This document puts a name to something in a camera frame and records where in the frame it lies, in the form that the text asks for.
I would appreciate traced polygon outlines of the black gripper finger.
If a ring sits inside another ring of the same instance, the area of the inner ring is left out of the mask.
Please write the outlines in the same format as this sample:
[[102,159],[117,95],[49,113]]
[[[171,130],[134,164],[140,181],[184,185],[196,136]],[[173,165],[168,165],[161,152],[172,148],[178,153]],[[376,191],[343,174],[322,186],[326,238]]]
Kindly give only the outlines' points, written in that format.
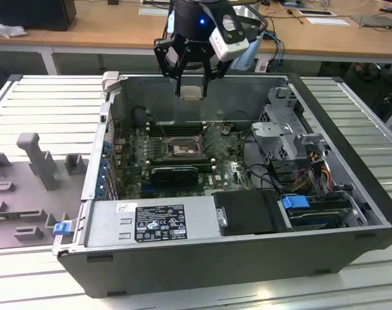
[[[170,49],[173,49],[177,54],[177,60],[174,65],[171,65],[167,59],[167,54]],[[187,65],[185,38],[182,36],[172,36],[170,39],[155,39],[154,53],[163,76],[176,81],[175,95],[180,97],[181,76]]]
[[214,55],[215,53],[212,47],[201,48],[200,62],[203,65],[203,97],[207,96],[209,82],[215,79],[223,78],[231,65],[230,61],[218,61],[217,64],[212,67],[211,57],[213,57]]

